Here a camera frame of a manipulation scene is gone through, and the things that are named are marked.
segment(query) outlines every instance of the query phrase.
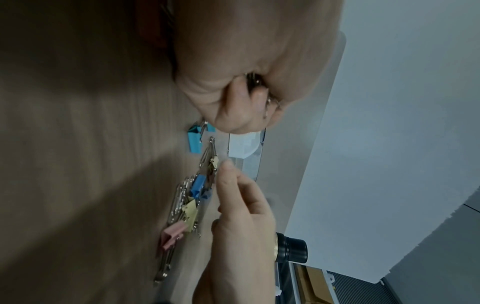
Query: camera lens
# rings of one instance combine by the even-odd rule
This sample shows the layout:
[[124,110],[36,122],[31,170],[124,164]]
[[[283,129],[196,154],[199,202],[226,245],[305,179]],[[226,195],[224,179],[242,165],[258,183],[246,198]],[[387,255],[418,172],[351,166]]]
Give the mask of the camera lens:
[[307,243],[297,238],[286,237],[281,233],[276,234],[275,262],[306,263],[309,258]]

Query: white object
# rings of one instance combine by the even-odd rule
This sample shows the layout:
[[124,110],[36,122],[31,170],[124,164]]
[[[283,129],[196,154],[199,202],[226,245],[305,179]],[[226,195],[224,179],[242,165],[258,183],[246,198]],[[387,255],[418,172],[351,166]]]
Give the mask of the white object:
[[345,2],[345,52],[285,231],[308,266],[376,283],[478,188],[478,12]]
[[252,132],[242,135],[230,134],[228,156],[245,159],[258,149],[260,140],[260,132]]

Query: wooden desk surface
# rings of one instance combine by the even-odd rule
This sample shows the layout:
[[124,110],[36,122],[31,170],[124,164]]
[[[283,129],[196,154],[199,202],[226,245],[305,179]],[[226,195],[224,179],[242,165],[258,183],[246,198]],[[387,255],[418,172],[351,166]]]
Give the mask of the wooden desk surface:
[[200,116],[137,36],[133,1],[6,1],[0,33],[0,301],[190,302],[217,201],[153,288]]

